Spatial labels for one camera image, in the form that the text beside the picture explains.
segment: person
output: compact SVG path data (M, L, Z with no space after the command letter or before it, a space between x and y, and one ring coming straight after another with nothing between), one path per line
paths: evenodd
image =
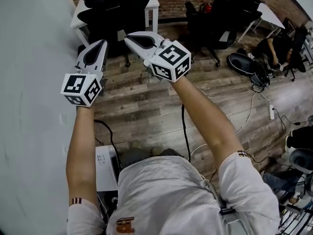
M294 69L306 71L300 53L292 49L292 41L289 38L265 38L251 53L256 58L264 54L268 58L268 65L271 69L279 69L279 64L283 68L290 64Z
M249 234L276 234L277 198L245 155L231 122L185 76L172 86L213 153L226 206L236 211ZM213 188L175 154L150 157L121 170L118 207L105 226L96 193L93 117L93 106L78 107L66 166L68 235L229 234Z
M289 136L286 136L285 151L292 152L297 148L309 149L313 151L313 126L305 126L292 130Z
M265 171L261 172L263 181L273 190L282 190L287 193L291 193L289 202L296 204L299 200L300 194L296 193L296 187L299 185L303 186L303 182L299 182L303 172L297 169L290 169L287 171L279 171L275 174L268 173Z

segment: shirt sleeve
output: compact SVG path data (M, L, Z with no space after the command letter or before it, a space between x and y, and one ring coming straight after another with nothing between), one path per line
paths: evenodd
M67 235L101 235L105 223L97 207L81 199L68 209Z
M276 234L278 200L243 151L228 156L219 168L221 197L228 208L244 212L255 234Z

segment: white device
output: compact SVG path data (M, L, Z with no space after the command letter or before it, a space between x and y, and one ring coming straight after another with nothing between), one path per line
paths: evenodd
M271 104L268 107L269 107L269 119L274 120L275 119L274 110L273 110L274 107Z
M107 41L99 40L78 55L76 66L71 73L65 74L61 89L61 94L71 104L90 107L95 101L102 90L100 80L107 54Z
M283 67L280 63L278 63L278 65L279 65L279 70L280 70L280 71L283 71L283 70L284 70L284 67Z
M128 34L125 43L143 59L153 75L176 82L191 68L191 53L178 41L170 41L154 32Z
M96 188L97 191L118 189L117 176L112 165L116 153L112 145L96 147Z

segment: wrist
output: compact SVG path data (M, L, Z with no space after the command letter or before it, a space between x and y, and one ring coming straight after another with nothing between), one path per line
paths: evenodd
M77 115L94 115L94 105L88 107L77 106Z
M185 83L187 78L185 76L182 76L179 80L177 80L175 83L170 82L173 88L180 86L181 84Z

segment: forearm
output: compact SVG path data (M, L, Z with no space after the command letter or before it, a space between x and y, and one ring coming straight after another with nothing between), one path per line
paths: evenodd
M172 85L194 125L211 149L217 168L230 154L243 150L233 125L217 105L186 77Z
M93 107L78 107L67 154L66 172L70 201L81 197L97 203L93 118Z
M273 57L275 57L276 56L276 52L275 52L275 49L274 49L273 39L272 38L268 38L268 47L269 47Z
M289 64L289 63L284 62L284 63L282 64L282 67L286 67L286 66L288 66L288 64Z

